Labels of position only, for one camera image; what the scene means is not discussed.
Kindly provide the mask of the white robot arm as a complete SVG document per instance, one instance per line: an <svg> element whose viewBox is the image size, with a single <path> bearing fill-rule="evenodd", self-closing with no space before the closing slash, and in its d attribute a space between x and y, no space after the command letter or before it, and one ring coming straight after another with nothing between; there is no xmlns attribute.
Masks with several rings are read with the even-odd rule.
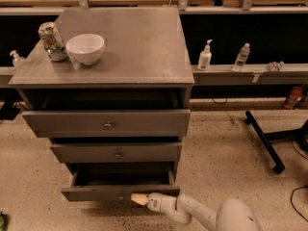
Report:
<svg viewBox="0 0 308 231"><path fill-rule="evenodd" d="M195 218L208 231L263 231L252 210L239 199L225 200L216 212L183 193L177 197L158 192L132 193L131 200L181 224L190 224Z"/></svg>

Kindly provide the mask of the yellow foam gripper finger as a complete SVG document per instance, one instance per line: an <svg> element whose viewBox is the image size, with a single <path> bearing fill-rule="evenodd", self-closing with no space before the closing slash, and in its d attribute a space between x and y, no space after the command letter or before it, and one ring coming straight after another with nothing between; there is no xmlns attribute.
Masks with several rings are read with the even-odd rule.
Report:
<svg viewBox="0 0 308 231"><path fill-rule="evenodd" d="M132 193L131 200L141 206L145 206L148 202L148 195L146 193Z"/></svg>

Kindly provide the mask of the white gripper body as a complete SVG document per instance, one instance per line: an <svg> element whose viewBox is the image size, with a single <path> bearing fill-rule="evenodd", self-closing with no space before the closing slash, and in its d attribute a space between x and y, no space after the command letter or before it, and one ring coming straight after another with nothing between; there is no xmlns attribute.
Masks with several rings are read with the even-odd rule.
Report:
<svg viewBox="0 0 308 231"><path fill-rule="evenodd" d="M176 198L158 192L151 193L146 206L154 212L168 214L176 209Z"/></svg>

